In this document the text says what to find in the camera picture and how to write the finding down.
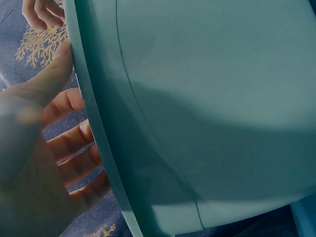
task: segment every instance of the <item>hand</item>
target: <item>hand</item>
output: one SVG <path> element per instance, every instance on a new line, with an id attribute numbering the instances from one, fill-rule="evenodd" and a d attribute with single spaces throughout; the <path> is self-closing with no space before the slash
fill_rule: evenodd
<path id="1" fill-rule="evenodd" d="M 83 109 L 79 89 L 65 86 L 72 71 L 69 43 L 26 83 L 0 93 L 0 236 L 56 237 L 110 188 L 105 171 L 87 186 L 67 187 L 101 165 L 97 147 L 57 165 L 93 142 L 84 121 L 46 142 L 41 130 Z"/>
<path id="2" fill-rule="evenodd" d="M 41 30 L 62 27 L 65 13 L 54 0 L 23 0 L 22 13 L 29 24 Z"/>

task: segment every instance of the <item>mint green plastic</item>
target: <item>mint green plastic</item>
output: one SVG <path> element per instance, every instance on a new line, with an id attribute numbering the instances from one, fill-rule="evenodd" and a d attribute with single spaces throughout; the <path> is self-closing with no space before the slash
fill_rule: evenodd
<path id="1" fill-rule="evenodd" d="M 75 70 L 135 237 L 232 223 L 316 191 L 308 0 L 67 0 Z"/>

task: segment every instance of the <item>gold coral pattern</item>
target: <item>gold coral pattern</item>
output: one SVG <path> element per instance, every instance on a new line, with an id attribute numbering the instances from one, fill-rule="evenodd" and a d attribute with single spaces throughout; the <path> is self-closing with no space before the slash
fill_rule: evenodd
<path id="1" fill-rule="evenodd" d="M 63 7 L 63 0 L 56 1 Z M 27 25 L 21 45 L 15 54 L 18 61 L 26 59 L 26 65 L 35 68 L 38 64 L 45 68 L 52 61 L 58 45 L 68 38 L 66 24 L 61 28 L 48 27 L 41 31 Z"/>
<path id="2" fill-rule="evenodd" d="M 111 225 L 109 228 L 107 228 L 107 225 L 105 224 L 100 227 L 97 232 L 88 235 L 85 234 L 84 237 L 109 237 L 112 236 L 116 228 L 115 224 Z"/>

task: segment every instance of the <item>blue fabric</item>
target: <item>blue fabric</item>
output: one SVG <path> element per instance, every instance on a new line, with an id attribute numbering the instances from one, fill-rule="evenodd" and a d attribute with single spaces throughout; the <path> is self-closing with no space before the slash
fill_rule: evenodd
<path id="1" fill-rule="evenodd" d="M 21 14 L 21 5 L 21 0 L 0 0 L 0 91 L 36 75 L 47 65 L 58 43 L 66 37 L 65 28 L 47 32 L 29 28 Z M 77 87 L 74 75 L 67 85 L 69 87 Z M 84 111 L 66 116 L 44 132 L 46 139 L 70 129 L 85 118 Z M 87 184 L 97 172 L 71 189 Z M 112 193 L 77 218 L 62 234 L 62 237 L 73 236 L 131 236 Z M 291 211 L 286 206 L 248 220 L 181 237 L 298 237 L 298 234 Z"/>

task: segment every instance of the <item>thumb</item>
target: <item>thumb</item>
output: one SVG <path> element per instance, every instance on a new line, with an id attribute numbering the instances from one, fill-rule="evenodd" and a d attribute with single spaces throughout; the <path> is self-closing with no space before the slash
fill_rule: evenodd
<path id="1" fill-rule="evenodd" d="M 3 92 L 46 107 L 64 88 L 73 69 L 69 41 L 61 43 L 53 61 L 28 82 L 8 88 Z"/>

